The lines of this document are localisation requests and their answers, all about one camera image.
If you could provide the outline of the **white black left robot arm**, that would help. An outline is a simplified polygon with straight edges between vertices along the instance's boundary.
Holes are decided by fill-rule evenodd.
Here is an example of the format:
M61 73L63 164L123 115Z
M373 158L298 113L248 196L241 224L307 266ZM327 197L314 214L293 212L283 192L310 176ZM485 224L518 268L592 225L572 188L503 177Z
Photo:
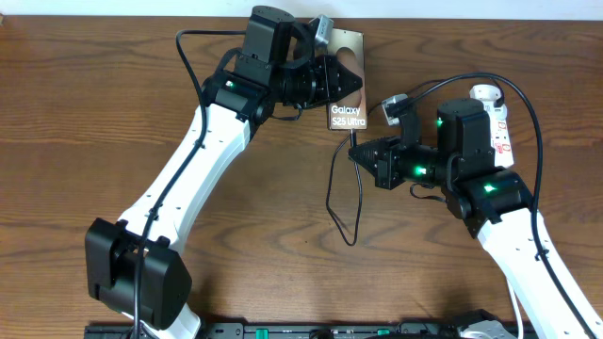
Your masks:
M97 218L85 235L89 294L132 319L110 338L193 338L201 327L187 299L182 254L218 180L274 115L334 104L363 85L328 53L334 24L302 23L269 6L252 10L243 43L195 80L198 105L176 151L142 196L114 222Z

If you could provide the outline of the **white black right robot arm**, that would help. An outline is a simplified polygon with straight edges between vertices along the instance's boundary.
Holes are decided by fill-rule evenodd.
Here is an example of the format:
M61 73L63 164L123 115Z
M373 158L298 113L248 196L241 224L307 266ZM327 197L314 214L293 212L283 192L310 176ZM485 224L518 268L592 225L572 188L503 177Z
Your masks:
M456 99L437 109L437 145L421 144L413 109L402 133L353 147L350 158L393 189L404 182L438 186L451 214L479 240L513 287L541 338L599 338L602 319L548 236L520 176L495 163L491 119L482 102Z

